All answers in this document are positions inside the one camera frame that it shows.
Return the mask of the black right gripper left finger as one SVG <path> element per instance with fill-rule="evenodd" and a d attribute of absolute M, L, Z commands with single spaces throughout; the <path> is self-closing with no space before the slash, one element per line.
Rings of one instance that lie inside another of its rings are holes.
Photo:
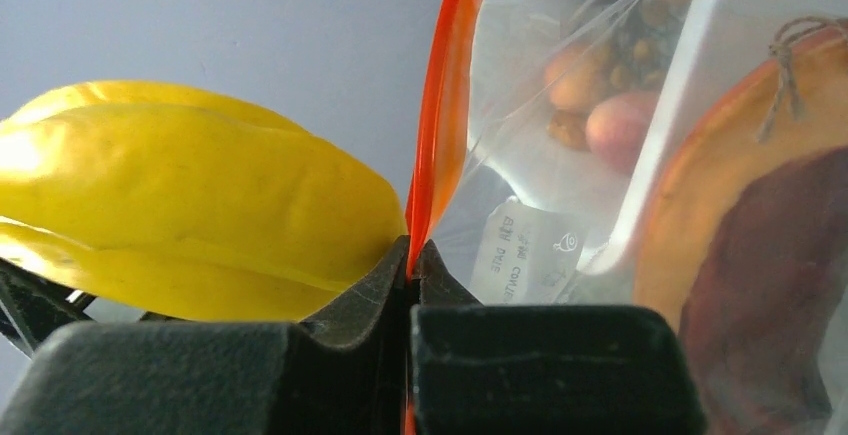
<path fill-rule="evenodd" d="M 399 238 L 302 322 L 76 321 L 49 335 L 5 434 L 398 434 L 405 405 Z"/>

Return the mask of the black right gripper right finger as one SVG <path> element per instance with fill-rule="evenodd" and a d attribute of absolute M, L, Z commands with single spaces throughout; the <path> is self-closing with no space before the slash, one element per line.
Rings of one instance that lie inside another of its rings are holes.
<path fill-rule="evenodd" d="M 629 305 L 485 306 L 426 245 L 413 275 L 418 434 L 703 434 L 682 349 Z"/>

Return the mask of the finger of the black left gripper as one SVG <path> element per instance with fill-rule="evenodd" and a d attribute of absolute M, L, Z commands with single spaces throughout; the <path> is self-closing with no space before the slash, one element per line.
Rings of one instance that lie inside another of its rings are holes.
<path fill-rule="evenodd" d="M 71 323 L 171 319 L 50 282 L 7 260 L 1 261 L 1 335 L 26 357 L 32 356 L 53 332 Z"/>

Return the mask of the yellow banana bunch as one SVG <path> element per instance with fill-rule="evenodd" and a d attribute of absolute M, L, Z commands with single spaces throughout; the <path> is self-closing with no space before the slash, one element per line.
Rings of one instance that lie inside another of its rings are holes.
<path fill-rule="evenodd" d="M 406 224 L 379 174 L 262 107 L 82 83 L 1 124 L 1 255 L 57 284 L 195 321 L 307 317 Z"/>

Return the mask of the clear zip bag orange zipper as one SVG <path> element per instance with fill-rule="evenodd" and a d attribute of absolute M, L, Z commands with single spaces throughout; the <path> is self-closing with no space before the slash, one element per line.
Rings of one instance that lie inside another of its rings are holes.
<path fill-rule="evenodd" d="M 847 0 L 443 0 L 407 212 L 486 305 L 660 315 L 710 434 L 847 430 Z"/>

